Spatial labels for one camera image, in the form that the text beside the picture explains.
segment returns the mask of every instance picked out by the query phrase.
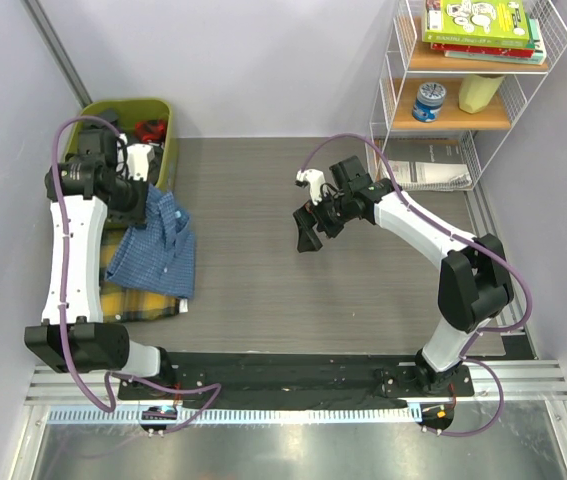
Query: plastic bin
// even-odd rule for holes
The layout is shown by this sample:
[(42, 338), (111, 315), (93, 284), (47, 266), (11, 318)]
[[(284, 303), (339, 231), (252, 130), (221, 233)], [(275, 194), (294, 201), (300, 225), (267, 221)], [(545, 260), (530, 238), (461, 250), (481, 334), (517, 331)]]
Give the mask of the plastic bin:
[[(161, 171), (156, 186), (164, 192), (174, 188), (176, 177), (176, 159), (178, 157), (178, 142), (171, 137), (174, 129), (172, 108), (163, 100), (158, 98), (131, 98), (125, 100), (103, 100), (88, 105), (83, 109), (81, 115), (98, 115), (112, 108), (119, 115), (119, 129), (123, 131), (134, 131), (137, 122), (147, 120), (167, 120), (167, 135), (165, 148), (161, 161)], [(72, 129), (72, 136), (65, 153), (76, 153), (78, 147), (78, 134), (83, 128), (82, 123), (76, 123)]]

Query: white gear rack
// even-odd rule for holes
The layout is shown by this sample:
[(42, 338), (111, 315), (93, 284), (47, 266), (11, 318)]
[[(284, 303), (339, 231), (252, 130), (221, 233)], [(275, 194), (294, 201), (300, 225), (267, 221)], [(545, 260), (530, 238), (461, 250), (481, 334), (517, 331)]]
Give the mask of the white gear rack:
[[(446, 58), (442, 52), (432, 52), (429, 44), (420, 40), (424, 0), (397, 0), (370, 115), (369, 138), (384, 151), (389, 138), (458, 142), (471, 178), (470, 184), (462, 188), (455, 183), (428, 183), (410, 184), (406, 190), (472, 190), (565, 52), (567, 27), (551, 0), (521, 0), (521, 3), (528, 16), (540, 24), (547, 49), (543, 65)], [(506, 75), (493, 99), (494, 108), (454, 121), (439, 119), (423, 123), (412, 119), (412, 105), (420, 83), (436, 80), (446, 85), (446, 103), (450, 108), (449, 102), (457, 101), (456, 91), (463, 76), (473, 73)], [(381, 159), (369, 146), (367, 164), (372, 178), (387, 177)]]

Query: purple cable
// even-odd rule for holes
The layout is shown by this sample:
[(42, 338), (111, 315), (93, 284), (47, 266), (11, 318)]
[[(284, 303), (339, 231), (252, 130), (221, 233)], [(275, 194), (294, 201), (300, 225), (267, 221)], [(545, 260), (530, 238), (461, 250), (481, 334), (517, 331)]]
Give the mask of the purple cable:
[[(112, 384), (110, 382), (111, 372), (106, 372), (104, 377), (105, 390), (107, 391), (108, 400), (110, 402), (110, 405), (108, 406), (103, 402), (101, 402), (101, 400), (99, 400), (99, 398), (90, 390), (90, 388), (85, 384), (79, 373), (76, 371), (76, 366), (74, 365), (74, 359), (72, 358), (72, 351), (70, 350), (70, 342), (67, 335), (66, 309), (67, 309), (67, 277), (68, 277), (68, 268), (70, 263), (70, 222), (67, 216), (65, 196), (63, 195), (63, 189), (61, 188), (58, 155), (59, 155), (59, 143), (61, 142), (61, 135), (63, 134), (63, 131), (74, 123), (84, 122), (84, 121), (98, 123), (111, 130), (117, 137), (119, 135), (119, 131), (110, 122), (103, 120), (102, 118), (94, 117), (91, 115), (83, 115), (80, 117), (75, 117), (64, 122), (54, 134), (54, 141), (52, 142), (52, 180), (54, 183), (54, 193), (56, 194), (56, 198), (59, 202), (59, 209), (61, 211), (61, 223), (63, 226), (63, 260), (61, 262), (61, 286), (59, 290), (60, 291), (59, 323), (61, 329), (61, 348), (63, 349), (63, 357), (65, 360), (65, 364), (67, 365), (67, 370), (70, 373), (74, 382), (76, 383), (76, 386), (79, 387), (79, 390), (81, 390), (83, 395), (85, 395), (96, 407), (98, 407), (99, 409), (103, 410), (106, 413), (112, 413), (116, 409), (116, 396), (114, 395), (114, 391), (112, 390)], [(210, 405), (212, 405), (212, 403), (218, 396), (219, 392), (221, 391), (221, 385), (218, 383), (201, 388), (196, 388), (193, 390), (176, 390), (176, 389), (166, 388), (161, 385), (157, 385), (143, 378), (134, 378), (134, 380), (139, 383), (143, 383), (149, 387), (152, 387), (156, 390), (160, 390), (166, 393), (173, 393), (175, 395), (190, 395), (190, 394), (204, 393), (209, 390), (216, 389), (214, 394), (212, 394), (210, 399), (205, 403), (205, 405), (203, 405), (203, 407), (200, 410), (198, 410), (185, 422), (180, 423), (179, 425), (176, 425), (171, 429), (166, 429), (165, 433), (176, 432), (182, 429), (183, 427), (189, 425), (194, 420), (196, 420), (207, 408), (210, 407)]]
[(490, 428), (492, 425), (494, 425), (494, 423), (496, 423), (496, 421), (501, 416), (501, 413), (503, 412), (503, 403), (505, 401), (505, 398), (504, 398), (504, 395), (503, 395), (503, 386), (501, 385), (501, 382), (499, 381), (497, 375), (494, 373), (494, 371), (488, 365), (486, 365), (485, 363), (483, 363), (479, 360), (470, 360), (466, 357), (466, 354), (467, 354), (468, 350), (470, 349), (470, 347), (472, 346), (472, 344), (476, 341), (476, 339), (480, 335), (482, 335), (483, 332), (511, 332), (513, 330), (516, 330), (518, 328), (525, 326), (527, 321), (530, 319), (530, 315), (532, 314), (532, 292), (530, 291), (530, 287), (528, 286), (527, 282), (523, 279), (521, 274), (518, 272), (518, 270), (516, 270), (507, 261), (505, 261), (504, 259), (502, 259), (498, 255), (496, 255), (494, 252), (491, 252), (490, 250), (488, 250), (484, 246), (479, 245), (478, 243), (473, 242), (472, 240), (468, 240), (468, 239), (463, 238), (459, 235), (456, 235), (455, 233), (452, 233), (450, 230), (445, 228), (443, 225), (439, 224), (436, 220), (430, 218), (425, 212), (421, 211), (418, 207), (410, 204), (410, 202), (407, 200), (407, 198), (405, 198), (405, 196), (403, 195), (403, 191), (399, 188), (399, 184), (396, 181), (396, 177), (394, 176), (394, 172), (392, 171), (392, 167), (390, 166), (390, 162), (387, 159), (387, 157), (383, 154), (381, 149), (376, 146), (376, 144), (374, 142), (368, 140), (367, 138), (363, 137), (362, 135), (357, 135), (356, 133), (340, 133), (338, 135), (333, 135), (332, 137), (329, 137), (327, 140), (321, 142), (314, 150), (312, 150), (312, 152), (308, 155), (308, 157), (303, 162), (303, 165), (301, 166), (301, 171), (304, 171), (305, 169), (307, 169), (307, 166), (309, 165), (310, 161), (312, 160), (314, 155), (316, 155), (316, 153), (321, 148), (323, 148), (326, 144), (330, 143), (331, 141), (339, 139), (339, 138), (355, 138), (355, 139), (361, 140), (362, 142), (369, 145), (374, 150), (374, 152), (376, 152), (376, 154), (383, 161), (383, 164), (385, 165), (385, 168), (387, 169), (387, 173), (390, 176), (390, 182), (392, 182), (392, 187), (394, 187), (394, 191), (396, 192), (396, 195), (399, 197), (399, 199), (401, 200), (401, 202), (403, 202), (403, 204), (405, 206), (407, 206), (411, 211), (413, 211), (416, 214), (417, 217), (419, 217), (421, 220), (425, 221), (425, 223), (427, 223), (428, 225), (436, 228), (439, 232), (443, 233), (444, 235), (446, 235), (446, 236), (448, 236), (448, 237), (450, 237), (454, 240), (461, 242), (464, 245), (467, 245), (468, 247), (475, 249), (476, 251), (478, 251), (478, 252), (488, 256), (492, 260), (494, 260), (496, 263), (498, 263), (503, 268), (505, 268), (508, 272), (510, 272), (510, 274), (512, 274), (512, 276), (516, 279), (516, 281), (521, 286), (521, 289), (523, 290), (523, 294), (525, 295), (525, 313), (523, 313), (523, 317), (513, 325), (509, 325), (509, 326), (505, 326), (505, 327), (483, 327), (481, 329), (478, 329), (474, 333), (474, 335), (472, 335), (472, 337), (469, 339), (469, 341), (467, 342), (467, 344), (465, 345), (463, 350), (461, 350), (460, 355), (459, 355), (459, 357), (463, 361), (470, 362), (470, 363), (476, 363), (476, 364), (482, 366), (483, 368), (485, 368), (490, 373), (490, 375), (492, 375), (492, 377), (494, 378), (494, 381), (496, 382), (496, 387), (499, 390), (499, 406), (496, 410), (496, 414), (494, 415), (494, 417), (483, 427), (481, 427), (477, 430), (469, 431), (469, 432), (460, 432), (460, 433), (443, 432), (442, 435), (445, 435), (445, 436), (448, 436), (448, 437), (469, 437), (469, 436), (472, 436), (472, 435), (476, 435), (478, 433), (482, 433), (485, 430), (487, 430), (488, 428)]

